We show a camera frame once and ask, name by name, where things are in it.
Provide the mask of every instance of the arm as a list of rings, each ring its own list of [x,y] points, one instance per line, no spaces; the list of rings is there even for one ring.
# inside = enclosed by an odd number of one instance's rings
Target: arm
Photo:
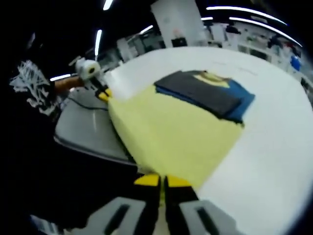
[[[56,81],[54,83],[54,86],[55,86],[56,94],[61,94],[65,91],[70,90],[71,88],[83,87],[84,82],[80,77],[76,76],[76,77],[69,77],[61,81]]]

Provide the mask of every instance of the white pillar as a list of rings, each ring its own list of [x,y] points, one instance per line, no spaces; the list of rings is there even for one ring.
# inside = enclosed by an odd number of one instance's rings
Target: white pillar
[[[117,40],[116,43],[117,43],[117,48],[119,49],[124,62],[127,62],[134,58],[132,51],[128,45],[128,42],[126,41],[125,38],[121,38]]]
[[[158,0],[151,10],[166,47],[173,47],[172,39],[179,37],[186,38],[188,46],[207,40],[195,0]]]

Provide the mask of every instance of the ceiling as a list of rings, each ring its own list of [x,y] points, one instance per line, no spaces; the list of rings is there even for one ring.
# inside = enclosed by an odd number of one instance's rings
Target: ceiling
[[[13,45],[11,59],[16,64],[29,57],[47,77],[73,72],[68,64],[77,55],[94,47],[98,29],[103,30],[99,51],[115,45],[117,39],[140,32],[157,23],[150,5],[155,0],[114,0],[108,11],[103,11],[104,0],[21,0],[12,6],[7,33]],[[252,6],[249,0],[196,0],[200,14],[207,15],[208,5]],[[31,53],[23,49],[35,32]]]

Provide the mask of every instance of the fluorescent light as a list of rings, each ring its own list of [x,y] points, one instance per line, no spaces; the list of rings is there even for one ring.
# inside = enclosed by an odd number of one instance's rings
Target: fluorescent light
[[[139,34],[143,34],[145,32],[147,32],[148,30],[152,29],[153,25],[146,27],[144,30],[142,30]]]
[[[98,30],[97,36],[96,36],[96,44],[94,46],[94,55],[97,56],[99,54],[99,45],[100,45],[100,39],[102,35],[102,30]]]
[[[70,74],[65,74],[65,75],[53,77],[53,78],[50,79],[50,81],[53,82],[53,81],[60,80],[62,78],[66,78],[66,77],[70,77]]]
[[[260,12],[260,11],[256,11],[256,10],[251,10],[251,9],[248,9],[248,8],[243,8],[243,7],[236,7],[236,6],[211,6],[211,7],[207,7],[206,8],[207,10],[235,10],[235,11],[245,11],[245,12],[249,12],[249,13],[252,13],[252,14],[256,14],[256,15],[259,15],[259,16],[263,16],[263,17],[266,17],[266,18],[269,18],[271,20],[275,20],[275,21],[278,21],[280,23],[283,23],[285,25],[287,25],[285,22],[281,21],[280,19],[278,18],[275,18],[273,16],[270,16],[268,14],[265,14],[263,12]]]
[[[201,18],[202,21],[208,21],[208,20],[212,20],[213,17],[203,17]]]
[[[282,31],[279,31],[278,29],[273,28],[273,27],[271,27],[271,26],[269,26],[269,25],[267,25],[267,24],[263,24],[263,23],[260,23],[260,22],[257,22],[257,21],[252,21],[252,20],[237,18],[237,17],[229,17],[229,19],[232,20],[232,21],[242,21],[242,22],[247,22],[247,23],[251,23],[251,24],[256,24],[256,25],[262,26],[262,27],[264,27],[264,28],[267,28],[267,29],[269,29],[269,30],[272,30],[272,31],[274,31],[274,32],[276,32],[276,33],[278,33],[278,34],[280,34],[280,35],[282,35],[282,36],[288,38],[289,40],[291,40],[291,41],[297,43],[299,46],[302,47],[302,45],[301,45],[300,43],[298,43],[298,42],[297,42],[295,39],[293,39],[292,37],[288,36],[286,33],[283,33]]]
[[[106,0],[106,2],[104,3],[104,6],[103,6],[103,10],[104,11],[109,10],[109,8],[112,5],[112,2],[113,2],[113,0]]]

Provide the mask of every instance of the dark gray fabric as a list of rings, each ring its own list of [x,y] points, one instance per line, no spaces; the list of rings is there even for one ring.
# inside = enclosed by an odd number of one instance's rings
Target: dark gray fabric
[[[219,87],[211,86],[181,71],[166,76],[155,85],[177,94],[176,98],[183,96],[193,100],[193,104],[210,111],[218,118],[223,118],[241,102],[239,98]]]

